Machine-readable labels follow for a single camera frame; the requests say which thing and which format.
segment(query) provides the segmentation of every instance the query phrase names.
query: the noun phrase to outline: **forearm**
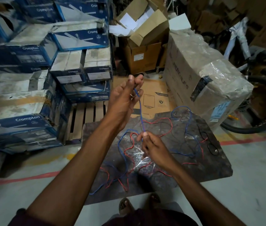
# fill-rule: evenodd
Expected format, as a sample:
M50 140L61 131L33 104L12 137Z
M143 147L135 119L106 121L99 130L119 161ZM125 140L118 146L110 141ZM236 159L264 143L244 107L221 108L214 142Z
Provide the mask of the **forearm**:
M117 135L116 129L104 118L81 150L29 206L27 213L54 225L74 225Z
M178 162L174 163L169 173L178 183L203 225L245 225L196 182Z

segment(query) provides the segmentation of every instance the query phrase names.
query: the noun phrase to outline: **hand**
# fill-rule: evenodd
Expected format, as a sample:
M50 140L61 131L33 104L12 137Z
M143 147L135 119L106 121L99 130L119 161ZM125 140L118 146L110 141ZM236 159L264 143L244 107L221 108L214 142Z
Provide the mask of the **hand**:
M143 138L141 149L151 158L160 168L170 171L177 164L176 159L171 155L161 138L153 133L146 131L139 134L137 141Z
M144 83L143 78L141 74L136 78L133 75L129 75L128 81L123 81L122 84L114 88L110 93L106 116L117 125L118 132L124 129L135 104L144 93L140 89ZM139 96L136 95L134 88L137 90Z

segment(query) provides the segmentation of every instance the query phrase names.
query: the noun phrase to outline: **person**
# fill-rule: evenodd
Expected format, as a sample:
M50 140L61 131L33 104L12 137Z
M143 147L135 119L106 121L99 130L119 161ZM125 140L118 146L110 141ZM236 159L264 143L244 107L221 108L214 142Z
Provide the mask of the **person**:
M143 82L142 75L136 78L129 75L127 82L111 91L107 113L97 129L28 209L17 211L9 226L75 224L112 141L124 129L143 94ZM244 225L184 170L159 137L146 131L137 140L142 138L144 153L173 176L203 225ZM135 211L128 199L123 199L119 205L120 215L105 225L197 225L180 207L177 211L162 209L158 195L151 195L150 206L150 209Z

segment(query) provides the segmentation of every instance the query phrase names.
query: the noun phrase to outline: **foot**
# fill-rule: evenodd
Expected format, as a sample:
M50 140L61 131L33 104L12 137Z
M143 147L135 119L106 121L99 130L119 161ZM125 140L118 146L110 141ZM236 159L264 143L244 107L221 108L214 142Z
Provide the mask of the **foot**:
M149 207L150 209L156 209L160 206L160 197L158 194L153 193L150 195L150 200L149 200Z
M119 214L120 215L127 215L129 213L134 212L135 209L131 205L130 201L127 198L124 198L119 203Z

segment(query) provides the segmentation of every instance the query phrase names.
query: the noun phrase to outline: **red stripe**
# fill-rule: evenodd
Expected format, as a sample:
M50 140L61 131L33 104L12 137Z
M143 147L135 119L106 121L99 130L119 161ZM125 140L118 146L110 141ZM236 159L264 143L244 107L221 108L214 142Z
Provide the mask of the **red stripe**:
M226 146L226 145L234 145L234 144L262 142L262 141L266 141L266 137L254 137L253 139L222 141L222 142L220 142L220 145ZM28 181L28 180L33 180L33 179L51 178L51 177L57 176L59 174L59 172L60 171L54 171L54 172L49 172L49 173L31 176L31 177L27 177L27 178L0 179L0 185L5 185L5 184L9 184L9 183L14 183L14 182Z
M60 171L54 171L54 172L49 172L49 173L31 176L31 177L27 177L27 178L0 179L0 185L5 185L5 184L9 184L9 183L14 183L14 182L22 182L22 181L33 180L33 179L51 178L51 177L57 176L59 173L60 173Z

